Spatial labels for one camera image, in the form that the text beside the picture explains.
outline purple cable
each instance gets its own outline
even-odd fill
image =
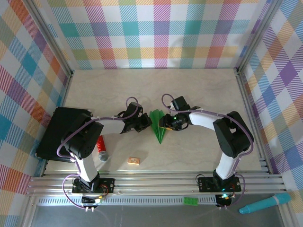
[[[242,197],[243,197],[243,195],[244,195],[244,193],[245,193],[245,188],[246,188],[246,182],[245,182],[245,178],[244,178],[244,176],[242,175],[242,174],[235,174],[235,176],[240,176],[240,177],[242,177],[242,180],[243,180],[243,189],[242,189],[242,193],[241,193],[241,195],[240,195],[240,197],[237,199],[237,201],[235,201],[233,204],[231,204],[231,205],[236,205],[241,199],[242,199]]]
[[[139,106],[138,106],[138,105],[139,105],[139,102],[138,102],[138,99],[136,99],[135,97],[129,97],[129,98],[127,98],[127,100],[126,100],[126,106],[127,106],[127,101],[128,101],[129,99],[131,99],[131,98],[133,98],[133,99],[136,101],[136,103],[137,103],[136,110],[135,110],[131,115],[129,115],[128,117],[124,117],[124,118],[101,117],[101,118],[92,119],[92,120],[86,122],[84,125],[82,125],[80,128],[78,128],[75,132],[73,132],[70,136],[68,136],[68,137],[60,144],[60,146],[59,146],[58,149],[57,149],[57,155],[58,155],[59,157],[68,157],[68,158],[71,158],[72,160],[76,160],[76,159],[75,159],[74,157],[72,157],[72,156],[61,155],[61,154],[60,154],[60,150],[61,150],[61,148],[65,145],[66,142],[68,142],[74,135],[76,135],[78,132],[80,132],[82,129],[84,129],[86,126],[88,126],[90,123],[96,122],[96,121],[100,121],[100,120],[125,120],[125,119],[131,118],[132,116],[134,116],[135,113],[137,112],[138,108],[139,108]]]
[[[178,111],[178,110],[172,110],[172,109],[170,109],[169,107],[167,107],[167,106],[165,105],[165,103],[164,103],[164,101],[163,101],[163,99],[164,99],[165,96],[169,96],[169,97],[171,97],[172,99],[174,99],[174,97],[173,97],[172,95],[170,95],[170,94],[164,94],[164,95],[162,95],[162,98],[161,98],[162,104],[165,106],[166,109],[168,109],[168,110],[170,110],[170,111],[174,111],[174,112],[177,112],[177,113],[188,113],[188,112],[205,113],[205,114],[212,115],[212,116],[226,117],[226,118],[228,118],[229,120],[231,120],[232,122],[234,122],[236,125],[238,125],[238,126],[240,127],[240,129],[245,133],[245,135],[247,136],[247,138],[248,138],[249,141],[250,141],[250,150],[249,150],[248,152],[242,154],[242,155],[239,155],[238,159],[237,159],[236,162],[235,162],[234,167],[232,168],[232,171],[233,171],[233,172],[235,172],[236,167],[237,167],[237,165],[238,165],[238,163],[239,163],[239,161],[240,161],[240,158],[241,158],[242,156],[249,155],[249,154],[253,151],[253,149],[254,149],[254,143],[253,143],[253,141],[252,141],[252,138],[250,137],[248,131],[247,131],[239,122],[237,122],[235,119],[231,118],[230,116],[221,114],[221,113],[219,114],[219,113],[210,112],[210,111],[207,111],[207,110],[191,110],[191,111],[188,111],[188,110],[183,110],[183,111],[180,111],[180,110],[179,110],[179,111]],[[243,190],[242,190],[242,193],[241,193],[240,197],[237,199],[237,201],[235,201],[235,202],[234,202],[233,204],[231,204],[231,205],[237,204],[237,203],[242,199],[242,197],[243,197],[243,195],[244,195],[244,193],[245,193],[245,187],[246,187],[246,182],[245,182],[245,179],[244,179],[243,175],[238,174],[238,173],[235,174],[235,175],[238,175],[238,176],[242,177],[242,179],[243,179]]]
[[[82,207],[82,206],[79,206],[78,204],[74,203],[74,202],[68,197],[68,195],[66,194],[66,192],[65,192],[65,190],[64,190],[64,183],[65,183],[65,181],[67,180],[67,178],[69,178],[69,177],[71,177],[71,176],[80,176],[81,170],[80,170],[80,167],[79,167],[79,164],[78,164],[77,160],[76,160],[74,157],[68,156],[68,155],[61,155],[61,154],[60,154],[61,148],[62,148],[62,147],[65,145],[65,143],[68,142],[74,135],[76,135],[78,132],[80,132],[82,129],[84,129],[86,126],[88,126],[88,125],[89,125],[90,123],[92,123],[92,122],[101,121],[101,120],[125,120],[125,119],[131,118],[132,116],[134,116],[135,113],[137,112],[138,108],[139,108],[139,102],[138,102],[138,99],[136,99],[135,97],[128,97],[127,100],[126,100],[126,107],[127,107],[127,102],[128,102],[128,100],[131,99],[131,98],[134,99],[134,100],[136,101],[136,103],[137,103],[137,107],[136,107],[135,111],[134,111],[131,115],[129,115],[128,117],[122,117],[122,118],[100,117],[100,118],[92,119],[92,120],[86,122],[86,123],[85,123],[84,125],[82,125],[80,128],[78,128],[78,129],[77,129],[75,132],[73,132],[70,136],[68,136],[68,137],[60,144],[60,146],[58,147],[58,149],[57,149],[57,155],[58,155],[59,157],[67,157],[67,158],[70,158],[71,160],[73,160],[73,161],[75,162],[75,164],[76,164],[76,166],[77,166],[77,169],[78,169],[78,172],[79,172],[78,174],[70,174],[70,175],[68,175],[67,177],[64,178],[64,180],[63,180],[63,182],[62,182],[62,190],[63,190],[63,193],[64,193],[65,197],[66,197],[74,206],[86,210],[86,208],[84,208],[84,207]]]
[[[207,110],[190,110],[190,111],[188,111],[188,110],[183,110],[183,111],[181,111],[181,110],[172,110],[172,109],[170,109],[169,107],[167,107],[167,106],[165,105],[165,103],[164,103],[164,101],[163,101],[163,99],[164,99],[165,96],[169,96],[169,97],[171,97],[172,99],[174,99],[174,98],[173,98],[173,96],[170,95],[170,94],[164,94],[164,95],[162,95],[162,98],[161,98],[162,104],[165,106],[166,109],[168,109],[168,110],[170,110],[170,111],[177,112],[177,113],[188,113],[188,112],[203,113],[203,114],[212,115],[212,116],[226,117],[226,118],[228,118],[229,120],[231,120],[232,122],[234,122],[236,125],[239,126],[239,128],[245,133],[245,135],[247,136],[248,140],[250,141],[250,150],[249,150],[248,152],[246,152],[246,153],[243,153],[243,154],[240,154],[240,155],[239,155],[238,159],[237,159],[236,162],[235,162],[235,165],[234,165],[233,168],[232,168],[232,171],[233,171],[233,172],[235,172],[235,170],[236,170],[236,168],[237,168],[237,165],[238,165],[238,163],[239,163],[239,161],[240,161],[240,158],[243,157],[243,156],[245,156],[245,155],[249,155],[249,154],[253,151],[253,149],[254,149],[254,143],[253,143],[253,141],[252,141],[252,138],[250,137],[248,131],[247,131],[239,122],[237,122],[235,119],[231,118],[230,116],[221,114],[221,113],[219,114],[219,113],[215,113],[215,112],[211,112],[211,111],[207,111]]]

